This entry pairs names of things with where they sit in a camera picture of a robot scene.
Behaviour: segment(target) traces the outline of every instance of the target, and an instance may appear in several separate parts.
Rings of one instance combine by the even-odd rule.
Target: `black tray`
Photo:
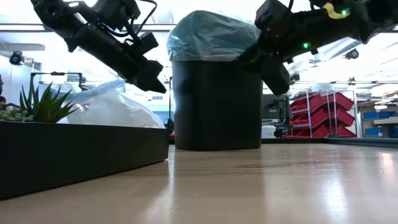
[[[164,161],[166,129],[0,122],[0,200]]]

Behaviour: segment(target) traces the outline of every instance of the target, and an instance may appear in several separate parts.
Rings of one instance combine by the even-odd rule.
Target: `white wall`
[[[8,58],[0,56],[0,74],[4,85],[2,86],[2,96],[6,97],[8,103],[19,105],[19,93],[22,85],[25,91],[29,91],[30,73],[32,69],[25,65],[21,67],[12,66]],[[35,78],[35,86],[37,86],[39,78]]]

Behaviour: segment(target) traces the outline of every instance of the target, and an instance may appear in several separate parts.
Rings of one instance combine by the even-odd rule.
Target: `trash bag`
[[[167,39],[170,61],[229,62],[259,37],[254,24],[214,12],[195,11],[184,17]]]
[[[117,91],[123,80],[105,83],[73,97],[74,113],[67,116],[70,124],[165,128],[159,116],[145,106]]]

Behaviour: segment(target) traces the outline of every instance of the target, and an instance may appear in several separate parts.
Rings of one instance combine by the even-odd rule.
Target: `security camera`
[[[25,63],[25,57],[22,55],[21,51],[14,51],[10,57],[11,65],[23,65]]]
[[[346,59],[357,59],[359,57],[358,50],[354,49],[346,54]]]

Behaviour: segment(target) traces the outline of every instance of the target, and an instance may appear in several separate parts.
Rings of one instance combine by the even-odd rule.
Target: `ceiling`
[[[86,0],[88,4],[93,4],[96,0]],[[240,18],[246,21],[253,21],[257,8],[264,0],[250,0],[249,4],[243,1],[229,0],[157,0],[158,10],[156,14],[148,20],[148,24],[175,24],[184,16],[195,10],[207,10],[213,12],[222,12],[232,17]],[[145,14],[151,9],[152,5],[146,2],[138,1],[142,11],[142,16],[137,23],[141,23]],[[293,11],[309,10],[307,0],[296,0]],[[0,24],[41,24],[36,16],[32,5],[28,0],[13,0],[2,3],[0,7]],[[149,52],[146,56],[160,60],[163,64],[168,64],[168,56],[165,47],[167,33],[156,34],[160,46]],[[0,41],[11,43],[31,43],[45,45],[45,52],[27,52],[30,57],[42,62],[51,62],[55,66],[66,65],[76,62],[76,58],[91,61],[92,65],[88,70],[98,72],[99,62],[90,58],[84,52],[70,54],[66,51],[64,41],[54,33],[13,33],[7,32],[0,35]],[[313,81],[335,81],[347,80],[349,77],[355,77],[356,80],[398,80],[398,35],[379,34],[373,38],[367,45],[358,44],[355,40],[345,38],[320,49],[319,55],[314,57],[311,54],[303,54],[294,58],[295,63],[289,65],[290,71],[300,73],[301,80]],[[359,58],[356,60],[347,60],[342,57],[347,51],[356,48],[359,52]],[[322,62],[314,67],[314,60]],[[301,91],[311,87],[310,85],[295,85],[292,91]]]

